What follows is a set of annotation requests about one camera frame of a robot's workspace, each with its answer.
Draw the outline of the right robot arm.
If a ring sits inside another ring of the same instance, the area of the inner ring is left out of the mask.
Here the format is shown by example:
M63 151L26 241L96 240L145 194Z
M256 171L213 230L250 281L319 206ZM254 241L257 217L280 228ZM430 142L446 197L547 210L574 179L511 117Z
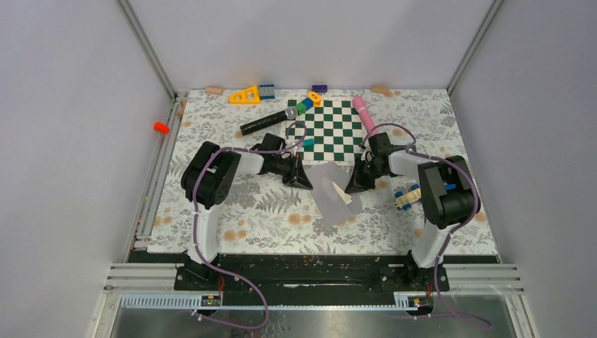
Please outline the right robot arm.
M439 265L458 227L470 222L481 202L466 160L462 156L438 158L391 143L387 133L368 137L369 151L355 160L347 194L375 188L377 179L406 176L417 181L425 217L422 236L410 250L403 279L408 287L421 290L432 280L430 268Z

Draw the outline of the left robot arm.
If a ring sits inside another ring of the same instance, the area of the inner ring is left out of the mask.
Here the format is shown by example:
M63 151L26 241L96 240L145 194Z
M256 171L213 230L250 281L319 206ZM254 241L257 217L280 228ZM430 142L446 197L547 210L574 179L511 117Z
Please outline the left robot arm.
M186 199L191 202L191 234L184 270L201 289L218 282L217 268L210 265L218 256L217 228L220 205L228 197L234 179L241 175L275 175L284 185L281 196L313 189L295 148L305 136L287 144L277 135L267 133L262 142L244 149L204 142L182 174L180 181Z

